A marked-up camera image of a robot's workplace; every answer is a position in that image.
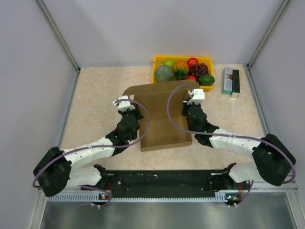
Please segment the brown cardboard box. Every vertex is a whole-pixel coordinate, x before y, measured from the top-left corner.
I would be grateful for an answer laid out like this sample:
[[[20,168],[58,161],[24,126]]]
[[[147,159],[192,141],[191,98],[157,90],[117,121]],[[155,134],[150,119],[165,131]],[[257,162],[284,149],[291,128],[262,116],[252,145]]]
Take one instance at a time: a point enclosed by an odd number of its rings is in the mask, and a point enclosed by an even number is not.
[[[183,84],[193,89],[200,87],[195,81],[183,80],[131,86],[123,92],[123,95],[132,95],[135,101],[141,103],[147,109],[150,116],[147,118],[145,111],[141,107],[139,108],[144,116],[139,121],[140,136],[144,135],[148,120],[150,120],[148,132],[140,141],[142,152],[189,146],[192,144],[192,135],[176,128],[167,116],[167,100],[172,91]]]

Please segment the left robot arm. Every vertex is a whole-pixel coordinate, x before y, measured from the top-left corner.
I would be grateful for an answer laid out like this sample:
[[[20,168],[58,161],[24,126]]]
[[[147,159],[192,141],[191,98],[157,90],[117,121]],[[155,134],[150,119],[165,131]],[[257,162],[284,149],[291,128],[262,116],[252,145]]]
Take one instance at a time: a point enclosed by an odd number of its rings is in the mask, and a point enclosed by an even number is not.
[[[47,197],[77,186],[105,188],[108,184],[105,168],[98,164],[85,168],[85,165],[115,156],[128,148],[129,142],[137,138],[139,120],[143,118],[135,104],[118,112],[122,116],[120,122],[105,137],[74,149],[50,148],[34,168],[34,187],[40,187]]]

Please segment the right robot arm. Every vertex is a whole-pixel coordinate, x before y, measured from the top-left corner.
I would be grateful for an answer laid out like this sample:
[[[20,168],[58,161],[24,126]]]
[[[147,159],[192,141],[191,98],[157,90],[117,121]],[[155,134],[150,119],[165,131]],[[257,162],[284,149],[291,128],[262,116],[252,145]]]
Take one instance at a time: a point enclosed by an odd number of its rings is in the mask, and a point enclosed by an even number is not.
[[[288,183],[289,173],[295,175],[296,159],[281,140],[273,135],[256,138],[230,133],[207,121],[207,115],[199,104],[183,102],[182,115],[185,116],[188,130],[203,146],[227,149],[250,158],[244,164],[232,164],[222,177],[226,188],[235,188],[247,180],[263,179],[273,186]]]

